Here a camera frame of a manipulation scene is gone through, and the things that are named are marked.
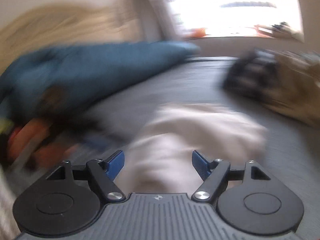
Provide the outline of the white bear print shirt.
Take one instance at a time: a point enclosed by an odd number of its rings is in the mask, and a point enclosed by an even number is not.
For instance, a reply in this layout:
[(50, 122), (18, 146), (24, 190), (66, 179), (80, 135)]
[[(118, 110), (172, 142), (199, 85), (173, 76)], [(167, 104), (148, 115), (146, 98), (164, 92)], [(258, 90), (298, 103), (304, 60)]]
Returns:
[(125, 151), (116, 184), (125, 194), (192, 194), (202, 183), (191, 163), (194, 150), (243, 164), (265, 151), (266, 135), (264, 126), (225, 107), (161, 105)]

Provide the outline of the grey bed sheet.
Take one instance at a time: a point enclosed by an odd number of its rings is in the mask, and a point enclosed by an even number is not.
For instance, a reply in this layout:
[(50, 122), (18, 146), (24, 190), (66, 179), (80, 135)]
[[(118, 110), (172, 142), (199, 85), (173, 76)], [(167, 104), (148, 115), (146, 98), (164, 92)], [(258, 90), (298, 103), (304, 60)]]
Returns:
[(116, 184), (125, 192), (192, 193), (201, 178), (193, 150), (233, 165), (256, 159), (303, 200), (300, 234), (319, 236), (319, 64), (280, 58), (261, 99), (237, 65), (187, 63), (93, 106), (75, 122), (125, 151)]

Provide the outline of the teal quilted duvet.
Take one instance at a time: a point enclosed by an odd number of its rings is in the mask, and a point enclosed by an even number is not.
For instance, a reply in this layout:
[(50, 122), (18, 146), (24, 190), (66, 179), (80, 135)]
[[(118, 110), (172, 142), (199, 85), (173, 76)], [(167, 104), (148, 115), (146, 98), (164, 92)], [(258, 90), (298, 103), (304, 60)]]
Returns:
[(120, 90), (182, 64), (199, 53), (188, 42), (79, 44), (24, 54), (1, 75), (1, 117), (38, 116), (45, 92), (60, 93), (48, 109), (76, 114)]

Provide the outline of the dark clutter on windowsill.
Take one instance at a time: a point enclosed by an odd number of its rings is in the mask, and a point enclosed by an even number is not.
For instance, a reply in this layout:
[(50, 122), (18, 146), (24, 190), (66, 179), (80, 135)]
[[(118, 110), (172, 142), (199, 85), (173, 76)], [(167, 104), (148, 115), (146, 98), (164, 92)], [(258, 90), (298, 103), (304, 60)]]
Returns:
[(295, 39), (304, 42), (304, 35), (298, 31), (294, 31), (286, 22), (280, 22), (274, 25), (255, 25), (255, 29), (259, 35), (268, 36), (276, 39)]

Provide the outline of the orange object on windowsill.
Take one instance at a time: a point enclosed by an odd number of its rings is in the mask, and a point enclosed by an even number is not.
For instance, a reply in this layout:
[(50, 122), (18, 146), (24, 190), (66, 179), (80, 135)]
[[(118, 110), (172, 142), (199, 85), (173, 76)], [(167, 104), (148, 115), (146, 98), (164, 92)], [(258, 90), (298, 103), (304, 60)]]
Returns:
[(186, 38), (192, 39), (192, 38), (202, 38), (206, 36), (206, 29), (205, 28), (196, 28), (191, 29), (186, 35)]

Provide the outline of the carved cream headboard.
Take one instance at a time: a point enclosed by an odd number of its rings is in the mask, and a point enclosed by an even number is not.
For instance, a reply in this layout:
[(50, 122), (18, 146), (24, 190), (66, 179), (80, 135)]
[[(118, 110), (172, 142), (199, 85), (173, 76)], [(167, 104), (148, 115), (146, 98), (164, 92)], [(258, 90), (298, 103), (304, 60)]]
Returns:
[(124, 6), (49, 4), (24, 13), (1, 29), (1, 71), (19, 56), (47, 46), (142, 38), (135, 11)]

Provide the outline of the light window curtain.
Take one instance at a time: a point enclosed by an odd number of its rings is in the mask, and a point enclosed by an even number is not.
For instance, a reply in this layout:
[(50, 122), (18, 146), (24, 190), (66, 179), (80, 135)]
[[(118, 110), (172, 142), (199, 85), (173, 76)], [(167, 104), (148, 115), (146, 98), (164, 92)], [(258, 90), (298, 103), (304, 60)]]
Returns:
[(149, 0), (157, 17), (163, 37), (166, 40), (180, 40), (181, 31), (169, 4), (172, 1), (173, 0)]

